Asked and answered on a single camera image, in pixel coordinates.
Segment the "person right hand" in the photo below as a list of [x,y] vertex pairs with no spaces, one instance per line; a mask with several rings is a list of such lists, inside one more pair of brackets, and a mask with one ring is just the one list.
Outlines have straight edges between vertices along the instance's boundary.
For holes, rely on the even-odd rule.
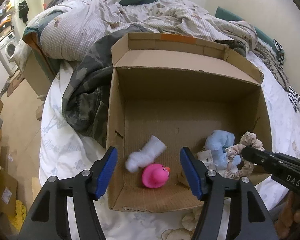
[[294,192],[289,191],[278,220],[274,223],[279,239],[288,238],[292,232],[293,223],[300,224],[300,209],[297,210],[293,208],[295,202],[296,196]]

